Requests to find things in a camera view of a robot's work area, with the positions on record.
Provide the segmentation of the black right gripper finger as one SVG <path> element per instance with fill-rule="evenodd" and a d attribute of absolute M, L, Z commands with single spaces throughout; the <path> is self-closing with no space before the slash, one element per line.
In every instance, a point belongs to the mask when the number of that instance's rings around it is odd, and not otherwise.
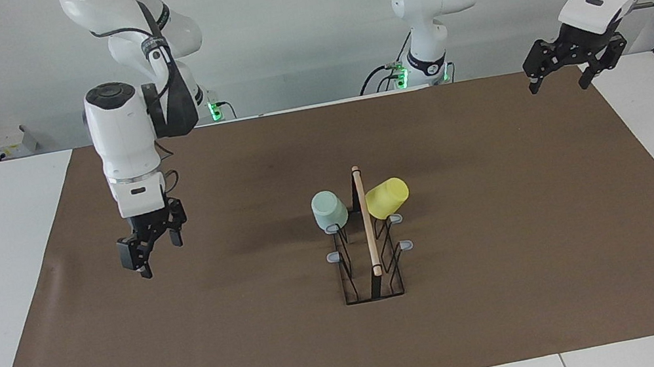
<path fill-rule="evenodd" d="M 187 222 L 186 214 L 171 216 L 166 221 L 166 230 L 170 235 L 170 242 L 177 247 L 183 246 L 183 233 L 182 227 Z"/>
<path fill-rule="evenodd" d="M 119 261 L 123 268 L 139 273 L 142 278 L 152 279 L 152 267 L 149 265 L 150 253 L 154 249 L 154 239 L 139 239 L 135 235 L 116 241 Z"/>

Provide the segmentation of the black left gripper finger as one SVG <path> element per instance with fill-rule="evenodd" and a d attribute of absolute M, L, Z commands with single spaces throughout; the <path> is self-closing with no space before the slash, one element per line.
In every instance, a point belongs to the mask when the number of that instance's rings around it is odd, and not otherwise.
<path fill-rule="evenodd" d="M 588 66 L 582 71 L 579 78 L 579 86 L 581 89 L 587 89 L 593 82 L 593 79 L 605 70 L 615 68 L 617 62 L 621 59 L 622 52 L 626 48 L 628 41 L 623 38 L 611 39 L 605 46 L 603 53 L 600 56 L 593 56 L 588 62 Z"/>
<path fill-rule="evenodd" d="M 564 66 L 561 61 L 561 43 L 545 40 L 535 40 L 528 55 L 523 61 L 523 70 L 529 79 L 528 89 L 532 94 L 537 94 L 541 88 L 544 78 Z"/>

